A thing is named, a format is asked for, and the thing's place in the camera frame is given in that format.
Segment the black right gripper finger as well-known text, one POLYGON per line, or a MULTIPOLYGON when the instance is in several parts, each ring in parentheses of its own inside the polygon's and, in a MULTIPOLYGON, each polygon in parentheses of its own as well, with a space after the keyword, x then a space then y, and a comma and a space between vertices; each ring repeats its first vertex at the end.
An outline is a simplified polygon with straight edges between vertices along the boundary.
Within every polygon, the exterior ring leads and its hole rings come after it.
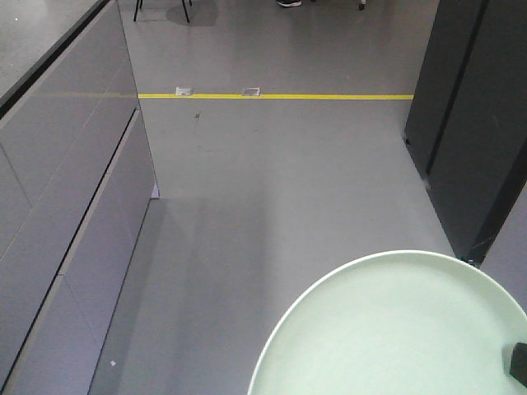
POLYGON ((517 381, 527 381, 527 344, 517 342, 511 352, 509 373, 517 381))

